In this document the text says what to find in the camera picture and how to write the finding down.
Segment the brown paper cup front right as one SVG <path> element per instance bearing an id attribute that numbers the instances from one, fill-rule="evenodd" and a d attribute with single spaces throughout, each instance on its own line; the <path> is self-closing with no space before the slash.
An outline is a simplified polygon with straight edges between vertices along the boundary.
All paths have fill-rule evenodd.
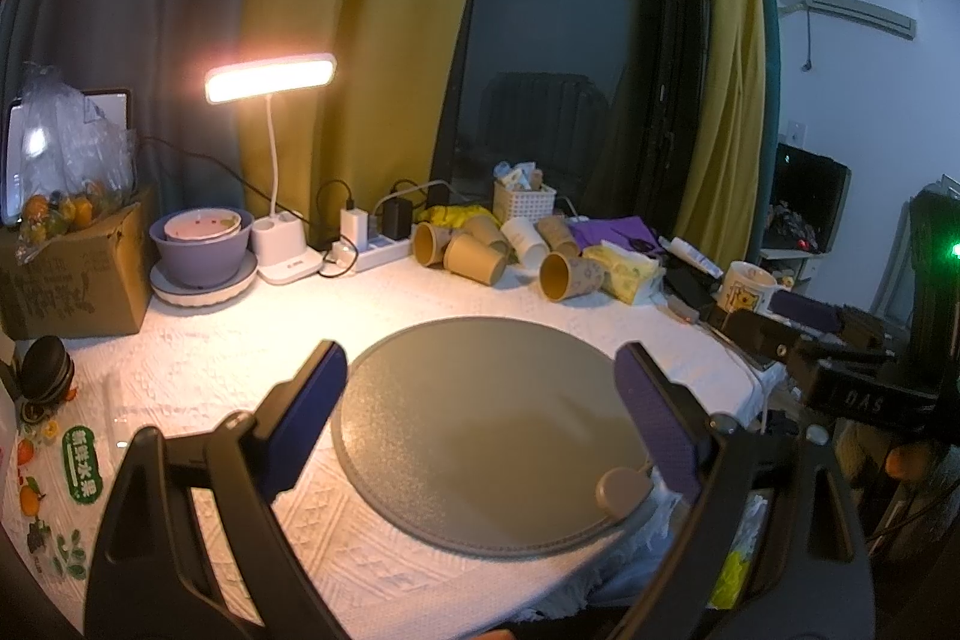
<path id="1" fill-rule="evenodd" d="M 596 260 L 551 252 L 540 265 L 540 289 L 549 301 L 563 302 L 599 291 L 604 275 L 604 267 Z"/>

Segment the brown paper cup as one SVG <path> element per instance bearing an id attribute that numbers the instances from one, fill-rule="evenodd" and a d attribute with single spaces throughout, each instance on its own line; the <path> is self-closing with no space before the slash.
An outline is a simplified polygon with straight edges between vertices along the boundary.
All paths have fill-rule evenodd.
<path id="1" fill-rule="evenodd" d="M 596 260 L 551 252 L 540 265 L 540 289 L 549 301 L 563 302 L 599 291 L 604 275 L 604 267 Z"/>
<path id="2" fill-rule="evenodd" d="M 415 260 L 427 268 L 441 265 L 451 239 L 452 230 L 447 227 L 435 226 L 431 223 L 418 224 L 412 239 Z"/>
<path id="3" fill-rule="evenodd" d="M 567 259 L 576 259 L 581 253 L 578 242 L 574 239 L 573 232 L 569 229 L 563 216 L 558 216 L 558 214 L 544 216 L 535 223 L 535 229 L 547 242 L 551 252 L 560 253 Z"/>
<path id="4" fill-rule="evenodd" d="M 473 214 L 464 225 L 462 230 L 470 237 L 482 242 L 485 247 L 496 250 L 507 257 L 509 255 L 509 242 L 503 236 L 500 227 L 490 214 Z"/>
<path id="5" fill-rule="evenodd" d="M 444 268 L 467 280 L 494 286 L 505 273 L 506 257 L 466 232 L 454 234 L 446 247 Z"/>

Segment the white paper cup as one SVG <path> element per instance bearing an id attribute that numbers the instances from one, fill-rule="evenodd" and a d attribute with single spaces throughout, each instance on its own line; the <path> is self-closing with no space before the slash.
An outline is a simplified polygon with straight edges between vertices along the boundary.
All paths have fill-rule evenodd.
<path id="1" fill-rule="evenodd" d="M 501 232 L 514 250 L 516 259 L 524 268 L 539 269 L 550 248 L 534 223 L 526 216 L 514 216 L 501 226 Z"/>

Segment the brown paper cup back right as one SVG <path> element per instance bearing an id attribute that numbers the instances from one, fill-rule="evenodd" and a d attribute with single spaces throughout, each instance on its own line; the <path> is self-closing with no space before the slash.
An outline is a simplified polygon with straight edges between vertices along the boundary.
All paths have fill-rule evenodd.
<path id="1" fill-rule="evenodd" d="M 551 252 L 560 253 L 567 259 L 576 259 L 581 253 L 578 242 L 574 239 L 573 232 L 569 229 L 563 216 L 558 216 L 558 214 L 544 216 L 535 223 L 535 229 L 547 242 Z"/>

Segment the brown paper cup front left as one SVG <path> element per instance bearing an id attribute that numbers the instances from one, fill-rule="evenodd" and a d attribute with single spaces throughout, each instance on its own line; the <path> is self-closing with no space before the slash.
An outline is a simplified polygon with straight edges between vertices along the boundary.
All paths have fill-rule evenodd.
<path id="1" fill-rule="evenodd" d="M 467 280 L 494 286 L 505 273 L 506 257 L 466 232 L 454 234 L 446 247 L 444 268 Z"/>

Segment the brown paper cup back middle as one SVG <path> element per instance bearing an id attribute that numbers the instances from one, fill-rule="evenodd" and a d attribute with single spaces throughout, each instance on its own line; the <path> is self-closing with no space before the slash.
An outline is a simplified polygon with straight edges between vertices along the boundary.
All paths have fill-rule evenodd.
<path id="1" fill-rule="evenodd" d="M 482 242 L 485 247 L 496 250 L 507 257 L 509 255 L 509 242 L 503 236 L 500 227 L 490 214 L 473 214 L 464 225 L 462 230 L 470 237 Z"/>

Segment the brown paper cup far left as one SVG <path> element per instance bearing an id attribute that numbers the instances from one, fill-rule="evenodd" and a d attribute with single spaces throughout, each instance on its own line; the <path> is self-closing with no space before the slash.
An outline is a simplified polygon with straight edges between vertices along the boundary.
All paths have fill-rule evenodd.
<path id="1" fill-rule="evenodd" d="M 412 239 L 415 260 L 427 268 L 441 265 L 451 239 L 452 230 L 447 227 L 435 226 L 431 223 L 418 224 Z"/>

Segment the printed fruit plastic bag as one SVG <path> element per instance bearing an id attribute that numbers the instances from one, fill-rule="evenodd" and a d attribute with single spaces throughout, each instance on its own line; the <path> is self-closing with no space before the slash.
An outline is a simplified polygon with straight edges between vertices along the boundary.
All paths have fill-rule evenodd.
<path id="1" fill-rule="evenodd" d="M 82 587 L 114 466 L 103 388 L 78 381 L 55 408 L 18 408 L 3 528 L 31 575 Z"/>

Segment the white cartoon mug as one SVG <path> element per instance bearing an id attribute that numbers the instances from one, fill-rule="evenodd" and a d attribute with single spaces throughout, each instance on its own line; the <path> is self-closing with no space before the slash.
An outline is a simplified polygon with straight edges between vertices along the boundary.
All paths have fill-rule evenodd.
<path id="1" fill-rule="evenodd" d="M 736 310 L 760 312 L 771 294 L 778 289 L 775 276 L 753 263 L 737 260 L 727 268 L 719 291 L 719 307 L 732 314 Z"/>

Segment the yellow tissue pack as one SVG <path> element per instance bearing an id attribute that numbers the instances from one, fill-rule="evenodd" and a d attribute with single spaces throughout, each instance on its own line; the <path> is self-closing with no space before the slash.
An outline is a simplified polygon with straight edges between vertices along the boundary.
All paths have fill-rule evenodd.
<path id="1" fill-rule="evenodd" d="M 625 250 L 620 245 L 603 241 L 583 250 L 585 259 L 604 268 L 602 289 L 625 305 L 640 305 L 658 291 L 664 276 L 661 262 L 644 253 Z"/>

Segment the white tube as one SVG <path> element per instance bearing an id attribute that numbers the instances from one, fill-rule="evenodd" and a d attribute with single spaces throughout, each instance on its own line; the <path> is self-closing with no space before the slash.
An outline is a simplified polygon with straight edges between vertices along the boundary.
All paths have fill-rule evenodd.
<path id="1" fill-rule="evenodd" d="M 704 253 L 701 253 L 695 245 L 684 241 L 680 237 L 672 237 L 672 239 L 667 242 L 665 248 L 667 248 L 672 255 L 675 255 L 675 257 L 685 260 L 686 263 L 690 263 L 690 265 L 695 266 L 695 268 L 703 271 L 705 275 L 715 278 L 715 280 L 720 280 L 722 276 L 724 276 L 724 271 L 722 271 L 713 260 L 706 257 Z"/>

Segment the round grey placemat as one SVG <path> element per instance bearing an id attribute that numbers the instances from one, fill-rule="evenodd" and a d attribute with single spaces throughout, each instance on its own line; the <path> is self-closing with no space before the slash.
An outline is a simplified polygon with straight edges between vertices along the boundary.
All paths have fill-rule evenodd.
<path id="1" fill-rule="evenodd" d="M 331 431 L 371 509 L 457 554 L 579 548 L 652 491 L 612 359 L 532 321 L 428 321 L 379 341 L 350 365 Z"/>

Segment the black round case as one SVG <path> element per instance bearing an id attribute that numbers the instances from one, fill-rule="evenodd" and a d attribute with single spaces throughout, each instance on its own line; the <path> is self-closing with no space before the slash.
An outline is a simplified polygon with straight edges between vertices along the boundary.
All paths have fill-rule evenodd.
<path id="1" fill-rule="evenodd" d="M 64 342 L 57 336 L 46 335 L 28 347 L 16 381 L 26 401 L 50 406 L 64 401 L 73 377 L 75 364 Z"/>

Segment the white textured tablecloth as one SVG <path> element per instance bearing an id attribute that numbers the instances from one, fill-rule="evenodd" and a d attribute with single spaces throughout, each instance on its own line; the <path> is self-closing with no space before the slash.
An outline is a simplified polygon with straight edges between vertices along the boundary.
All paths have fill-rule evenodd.
<path id="1" fill-rule="evenodd" d="M 68 343 L 75 395 L 5 440 L 3 526 L 25 580 L 80 622 L 114 477 L 133 436 L 205 434 L 290 380 L 322 341 L 348 359 L 332 414 L 274 514 L 355 638 L 467 638 L 510 620 L 630 603 L 664 557 L 677 496 L 656 484 L 613 521 L 615 468 L 649 473 L 651 431 L 613 378 L 639 342 L 708 413 L 750 422 L 781 370 L 757 372 L 662 299 L 553 302 L 534 276 L 482 286 L 413 260 Z"/>

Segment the purple cloth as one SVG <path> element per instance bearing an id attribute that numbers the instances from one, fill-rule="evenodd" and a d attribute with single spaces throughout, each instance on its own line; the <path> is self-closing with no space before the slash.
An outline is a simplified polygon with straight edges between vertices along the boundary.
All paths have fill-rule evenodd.
<path id="1" fill-rule="evenodd" d="M 643 253 L 649 257 L 659 257 L 664 253 L 658 236 L 647 227 L 640 216 L 616 220 L 571 221 L 568 227 L 581 250 L 608 242 L 628 252 Z"/>

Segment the yellow curtain right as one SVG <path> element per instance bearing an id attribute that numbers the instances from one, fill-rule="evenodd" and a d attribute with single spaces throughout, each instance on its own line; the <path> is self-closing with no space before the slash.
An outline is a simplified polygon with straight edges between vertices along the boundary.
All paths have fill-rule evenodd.
<path id="1" fill-rule="evenodd" d="M 765 117 L 763 0 L 711 0 L 700 126 L 675 232 L 721 266 L 747 255 Z"/>

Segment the yellow curtain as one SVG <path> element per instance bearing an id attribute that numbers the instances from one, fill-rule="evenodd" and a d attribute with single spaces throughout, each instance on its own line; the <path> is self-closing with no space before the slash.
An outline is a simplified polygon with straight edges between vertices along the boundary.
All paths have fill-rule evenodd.
<path id="1" fill-rule="evenodd" d="M 308 52 L 337 59 L 322 89 L 275 96 L 280 200 L 328 244 L 345 182 L 368 209 L 398 179 L 430 174 L 441 110 L 467 0 L 244 0 L 245 60 Z M 270 185 L 263 103 L 244 101 L 241 170 Z"/>
<path id="2" fill-rule="evenodd" d="M 763 0 L 711 0 L 700 126 L 675 232 L 721 266 L 747 255 L 765 117 Z"/>

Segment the black open case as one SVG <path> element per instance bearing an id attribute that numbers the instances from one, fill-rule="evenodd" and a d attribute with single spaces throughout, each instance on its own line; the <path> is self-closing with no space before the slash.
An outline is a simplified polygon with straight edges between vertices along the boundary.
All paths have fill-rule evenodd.
<path id="1" fill-rule="evenodd" d="M 779 143 L 761 247 L 830 252 L 850 182 L 848 166 Z"/>

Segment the white fluted plate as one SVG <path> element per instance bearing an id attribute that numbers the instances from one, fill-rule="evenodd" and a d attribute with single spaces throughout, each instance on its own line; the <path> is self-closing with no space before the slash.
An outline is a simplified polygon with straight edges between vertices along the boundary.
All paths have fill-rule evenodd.
<path id="1" fill-rule="evenodd" d="M 164 265 L 156 263 L 149 270 L 149 286 L 156 298 L 174 307 L 202 308 L 215 307 L 239 298 L 257 278 L 257 260 L 251 250 L 244 253 L 238 271 L 224 281 L 212 287 L 189 287 L 174 283 L 164 274 Z"/>

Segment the brown cardboard box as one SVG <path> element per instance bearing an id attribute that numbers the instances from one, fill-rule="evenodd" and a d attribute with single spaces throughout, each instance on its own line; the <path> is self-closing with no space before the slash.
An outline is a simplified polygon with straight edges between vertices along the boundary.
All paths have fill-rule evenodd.
<path id="1" fill-rule="evenodd" d="M 2 232 L 2 328 L 10 338 L 105 338 L 139 333 L 153 292 L 155 190 L 88 229 L 67 234 L 21 265 L 16 236 Z"/>

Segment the white plastic basket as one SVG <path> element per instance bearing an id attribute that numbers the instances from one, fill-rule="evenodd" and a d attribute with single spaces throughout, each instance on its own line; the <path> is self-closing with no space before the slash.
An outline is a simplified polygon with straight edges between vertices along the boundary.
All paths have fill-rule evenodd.
<path id="1" fill-rule="evenodd" d="M 508 190 L 501 182 L 493 184 L 493 214 L 505 223 L 512 218 L 527 218 L 533 223 L 553 213 L 556 190 L 542 185 L 539 190 Z"/>

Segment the purple bowl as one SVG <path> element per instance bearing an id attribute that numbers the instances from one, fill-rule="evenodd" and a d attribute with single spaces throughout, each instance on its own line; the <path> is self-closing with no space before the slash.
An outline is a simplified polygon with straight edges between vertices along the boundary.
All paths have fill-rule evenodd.
<path id="1" fill-rule="evenodd" d="M 212 287 L 229 280 L 238 271 L 244 253 L 251 250 L 249 237 L 254 218 L 244 209 L 226 209 L 234 209 L 241 216 L 241 229 L 233 236 L 221 237 L 216 241 L 196 244 L 168 241 L 164 237 L 164 223 L 178 213 L 167 214 L 151 224 L 149 238 L 160 253 L 164 274 L 174 283 L 189 287 Z"/>

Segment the white desk lamp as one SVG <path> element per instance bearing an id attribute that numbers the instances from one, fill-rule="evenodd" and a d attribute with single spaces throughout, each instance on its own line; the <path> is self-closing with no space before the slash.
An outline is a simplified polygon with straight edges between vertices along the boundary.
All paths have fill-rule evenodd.
<path id="1" fill-rule="evenodd" d="M 320 253 L 309 247 L 306 241 L 301 218 L 290 209 L 281 209 L 278 204 L 280 159 L 274 97 L 283 92 L 327 86 L 336 71 L 337 59 L 331 53 L 297 53 L 221 65 L 212 68 L 203 81 L 205 99 L 210 106 L 251 101 L 257 97 L 263 101 L 272 180 L 268 214 L 252 223 L 251 242 L 257 273 L 272 286 L 286 286 L 304 280 L 315 275 L 324 265 Z"/>

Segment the white bowl with dots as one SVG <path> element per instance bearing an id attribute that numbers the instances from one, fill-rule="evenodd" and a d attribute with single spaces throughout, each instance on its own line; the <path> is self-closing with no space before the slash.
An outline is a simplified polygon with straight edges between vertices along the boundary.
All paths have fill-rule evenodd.
<path id="1" fill-rule="evenodd" d="M 187 209 L 164 223 L 164 237 L 172 242 L 210 242 L 233 236 L 241 229 L 241 216 L 234 209 Z"/>

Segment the yellow rubber gloves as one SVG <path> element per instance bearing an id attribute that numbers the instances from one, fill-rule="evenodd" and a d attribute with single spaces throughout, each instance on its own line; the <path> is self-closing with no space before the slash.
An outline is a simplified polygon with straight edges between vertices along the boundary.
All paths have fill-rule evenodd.
<path id="1" fill-rule="evenodd" d="M 427 223 L 444 229 L 462 229 L 472 218 L 490 218 L 493 213 L 485 206 L 470 203 L 470 205 L 434 205 L 421 209 L 416 214 L 417 223 Z"/>

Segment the white power strip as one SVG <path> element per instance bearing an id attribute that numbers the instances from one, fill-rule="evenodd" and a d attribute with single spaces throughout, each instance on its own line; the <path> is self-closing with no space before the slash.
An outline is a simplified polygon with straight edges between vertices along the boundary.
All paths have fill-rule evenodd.
<path id="1" fill-rule="evenodd" d="M 368 242 L 364 250 L 356 250 L 347 239 L 340 239 L 332 245 L 331 252 L 327 255 L 327 262 L 332 263 L 338 271 L 343 271 L 347 275 L 356 275 L 356 273 L 363 273 L 363 271 L 370 271 L 387 263 L 405 259 L 410 255 L 410 250 L 412 250 L 410 239 L 393 241 L 389 237 L 376 236 Z"/>

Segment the black power adapter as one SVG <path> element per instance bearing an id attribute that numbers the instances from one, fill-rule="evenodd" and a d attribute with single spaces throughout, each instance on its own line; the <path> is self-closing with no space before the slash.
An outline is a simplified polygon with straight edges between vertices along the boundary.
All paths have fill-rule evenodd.
<path id="1" fill-rule="evenodd" d="M 379 230 L 391 241 L 403 241 L 412 234 L 413 203 L 407 197 L 389 198 L 381 208 Z"/>

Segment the white charger plug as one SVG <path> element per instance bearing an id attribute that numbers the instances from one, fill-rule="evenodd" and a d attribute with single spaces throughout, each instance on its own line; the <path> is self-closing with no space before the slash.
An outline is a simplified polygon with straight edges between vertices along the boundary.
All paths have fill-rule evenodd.
<path id="1" fill-rule="evenodd" d="M 370 214 L 364 209 L 343 208 L 340 211 L 340 239 L 356 252 L 364 252 L 368 248 L 368 229 L 370 229 Z"/>

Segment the clear bag of fruit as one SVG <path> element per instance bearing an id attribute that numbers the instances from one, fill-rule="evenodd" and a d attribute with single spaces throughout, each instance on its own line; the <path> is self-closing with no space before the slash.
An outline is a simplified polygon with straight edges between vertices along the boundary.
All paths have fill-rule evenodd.
<path id="1" fill-rule="evenodd" d="M 21 110 L 21 208 L 14 258 L 27 265 L 60 237 L 88 229 L 130 202 L 135 135 L 52 67 L 28 71 Z"/>

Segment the yellow curtain left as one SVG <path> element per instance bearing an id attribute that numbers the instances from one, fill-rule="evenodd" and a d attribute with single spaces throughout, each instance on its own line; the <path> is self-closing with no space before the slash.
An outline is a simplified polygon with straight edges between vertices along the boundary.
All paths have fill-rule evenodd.
<path id="1" fill-rule="evenodd" d="M 398 179 L 430 174 L 441 110 L 467 0 L 244 0 L 245 60 L 308 52 L 337 59 L 322 89 L 275 96 L 280 200 L 328 244 L 345 182 L 368 209 Z M 270 185 L 263 103 L 244 101 L 241 170 Z"/>

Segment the grey curtain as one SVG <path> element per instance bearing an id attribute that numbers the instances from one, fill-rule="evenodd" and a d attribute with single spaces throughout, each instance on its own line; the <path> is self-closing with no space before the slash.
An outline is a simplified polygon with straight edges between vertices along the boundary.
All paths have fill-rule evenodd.
<path id="1" fill-rule="evenodd" d="M 161 211 L 242 205 L 238 112 L 205 99 L 206 74 L 238 61 L 242 2 L 2 0 L 2 101 L 31 65 L 82 91 L 125 89 Z"/>

